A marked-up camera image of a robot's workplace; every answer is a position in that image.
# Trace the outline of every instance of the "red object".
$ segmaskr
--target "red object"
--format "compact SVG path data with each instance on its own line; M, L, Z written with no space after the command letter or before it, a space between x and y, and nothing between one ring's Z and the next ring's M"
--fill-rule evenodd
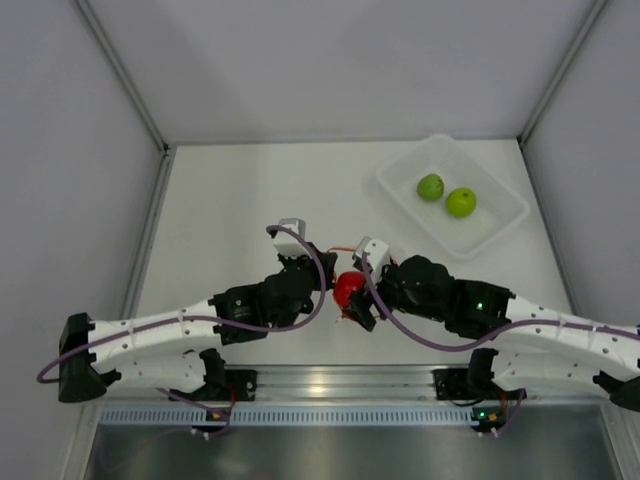
M362 272L344 272L338 277L336 286L333 288L333 299L342 310L343 317L351 318L344 312L349 306L349 296L353 292L361 290L364 284L365 279Z

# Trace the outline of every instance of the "gray wall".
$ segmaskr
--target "gray wall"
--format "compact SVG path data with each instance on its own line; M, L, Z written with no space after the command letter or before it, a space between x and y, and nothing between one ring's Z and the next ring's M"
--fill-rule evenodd
M515 136L591 0L91 0L167 139Z
M35 376L116 315L158 152L66 0L0 2L0 477L55 478L76 407Z
M526 153L578 310L636 325L640 3L611 3Z

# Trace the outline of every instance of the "white plastic container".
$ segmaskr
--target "white plastic container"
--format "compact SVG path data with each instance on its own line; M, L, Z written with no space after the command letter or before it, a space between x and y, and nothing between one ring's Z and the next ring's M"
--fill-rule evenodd
M444 181L444 195L425 202L416 193L422 177L436 173ZM452 256L470 259L529 215L522 196L497 179L462 150L451 137L434 135L412 151L378 169L376 179L390 198ZM454 218L445 208L452 190L472 189L476 209Z

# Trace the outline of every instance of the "green fruit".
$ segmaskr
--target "green fruit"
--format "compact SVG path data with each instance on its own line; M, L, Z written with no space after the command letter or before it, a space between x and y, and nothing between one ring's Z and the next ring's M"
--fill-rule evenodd
M427 202L433 202L442 197L444 193L444 183L440 175L431 173L418 182L416 188L418 196Z
M454 217L467 217L476 209L476 194L470 188L456 188L447 197L446 205Z

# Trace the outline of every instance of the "white table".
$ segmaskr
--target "white table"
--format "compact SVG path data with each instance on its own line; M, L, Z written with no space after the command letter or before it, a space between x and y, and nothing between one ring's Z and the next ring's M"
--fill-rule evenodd
M554 309L569 310L558 267L515 140L460 145L519 191L530 216L470 261L455 261L435 241L376 195L372 176L413 142L264 144L179 147L155 235L137 315L176 309L238 285L256 283L281 266L265 226L281 218L307 221L307 239L320 249L355 245L365 235L444 263L459 278L506 286ZM349 257L338 268L349 268ZM427 349L388 322L368 333L337 321L331 295L307 327L265 340L230 345L232 365L454 364L468 353ZM440 324L401 316L417 333L442 343L466 343Z

